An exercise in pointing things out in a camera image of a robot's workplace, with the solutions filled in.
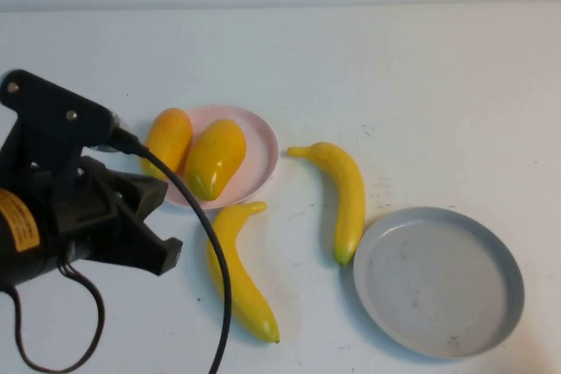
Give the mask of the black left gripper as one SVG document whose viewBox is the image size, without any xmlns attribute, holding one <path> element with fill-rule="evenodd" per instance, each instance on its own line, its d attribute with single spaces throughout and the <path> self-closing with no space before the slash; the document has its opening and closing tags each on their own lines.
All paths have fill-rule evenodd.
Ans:
<svg viewBox="0 0 561 374">
<path fill-rule="evenodd" d="M 33 168 L 1 183 L 1 283 L 17 286 L 76 260 L 160 276 L 175 268 L 183 242 L 161 239 L 145 223 L 168 184 L 108 169 L 86 158 L 68 198 L 50 196 L 52 177 Z"/>
</svg>

